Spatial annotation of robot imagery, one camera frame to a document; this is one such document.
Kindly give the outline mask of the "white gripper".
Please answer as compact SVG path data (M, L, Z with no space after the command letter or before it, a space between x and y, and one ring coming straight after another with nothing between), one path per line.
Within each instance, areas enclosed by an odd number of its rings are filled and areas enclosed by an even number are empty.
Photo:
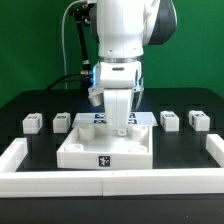
M108 127L126 136L134 93L141 79L141 63L98 62L93 71L94 82L88 89L90 102L93 106L104 104Z

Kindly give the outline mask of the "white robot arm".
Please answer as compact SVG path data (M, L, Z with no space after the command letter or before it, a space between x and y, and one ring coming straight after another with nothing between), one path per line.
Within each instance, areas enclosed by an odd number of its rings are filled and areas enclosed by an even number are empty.
M91 28L99 43L89 100L103 105L107 126L127 134L134 93L143 90L145 45L162 45L174 34L172 0L93 0Z

